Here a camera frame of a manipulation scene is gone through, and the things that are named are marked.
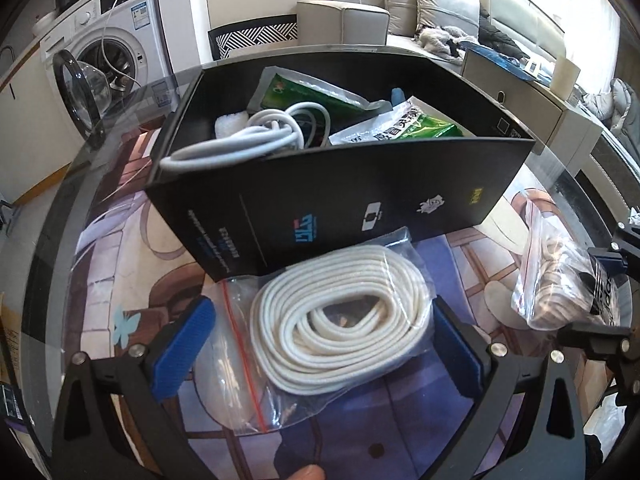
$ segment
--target white curtain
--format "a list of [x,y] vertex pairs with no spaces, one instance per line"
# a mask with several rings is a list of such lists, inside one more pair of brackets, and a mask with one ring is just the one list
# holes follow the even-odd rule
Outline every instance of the white curtain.
[[587,92],[609,91],[618,56],[620,17],[607,0],[531,0],[564,30],[566,56]]

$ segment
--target drawer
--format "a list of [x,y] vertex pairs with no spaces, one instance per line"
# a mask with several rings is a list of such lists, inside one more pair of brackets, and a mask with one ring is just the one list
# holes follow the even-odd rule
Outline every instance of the drawer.
[[548,143],[562,110],[526,81],[518,79],[491,61],[473,52],[466,53],[462,77],[498,100],[525,123],[536,137]]

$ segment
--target glass table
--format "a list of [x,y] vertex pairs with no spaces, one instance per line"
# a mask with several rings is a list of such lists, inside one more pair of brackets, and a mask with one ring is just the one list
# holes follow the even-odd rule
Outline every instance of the glass table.
[[[83,147],[65,179],[47,197],[27,204],[12,224],[0,256],[5,307],[21,314],[18,386],[41,450],[50,455],[53,418],[66,364],[80,350],[92,358],[119,356],[149,343],[177,319],[210,280],[182,247],[143,188],[158,128],[177,108],[199,68],[134,92],[103,120],[99,149]],[[524,205],[532,200],[547,217],[587,248],[607,247],[610,233],[593,204],[553,153],[531,153],[484,224],[415,243],[438,293],[463,322],[487,341],[511,351],[542,355],[556,347],[552,333],[514,328],[501,319],[487,285],[511,291],[526,238]],[[22,236],[29,226],[33,241]],[[505,232],[517,233],[506,236]],[[622,323],[632,319],[628,279],[618,279]],[[141,314],[135,326],[121,320]],[[566,351],[582,415],[600,402],[610,375],[604,364]],[[503,421],[482,468],[498,459],[521,399]],[[144,465],[152,466],[123,402],[122,423]],[[330,478],[417,478],[433,463],[471,407],[459,395],[434,352],[414,358],[384,378],[363,384],[319,415],[284,430],[235,436],[203,409],[187,377],[165,410],[220,480],[286,478],[319,463]]]

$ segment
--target washing machine knob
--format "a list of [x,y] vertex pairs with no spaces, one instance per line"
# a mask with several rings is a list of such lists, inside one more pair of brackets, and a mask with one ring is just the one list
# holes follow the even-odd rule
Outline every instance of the washing machine knob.
[[87,23],[89,23],[89,20],[91,19],[91,13],[90,12],[81,12],[80,14],[78,14],[78,16],[76,16],[76,22],[78,22],[78,25],[86,25]]

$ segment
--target sofa armrest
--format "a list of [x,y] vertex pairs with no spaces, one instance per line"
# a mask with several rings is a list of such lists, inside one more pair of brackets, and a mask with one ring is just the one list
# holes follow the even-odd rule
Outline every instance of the sofa armrest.
[[379,7],[335,2],[298,2],[298,42],[310,44],[386,44],[389,13]]

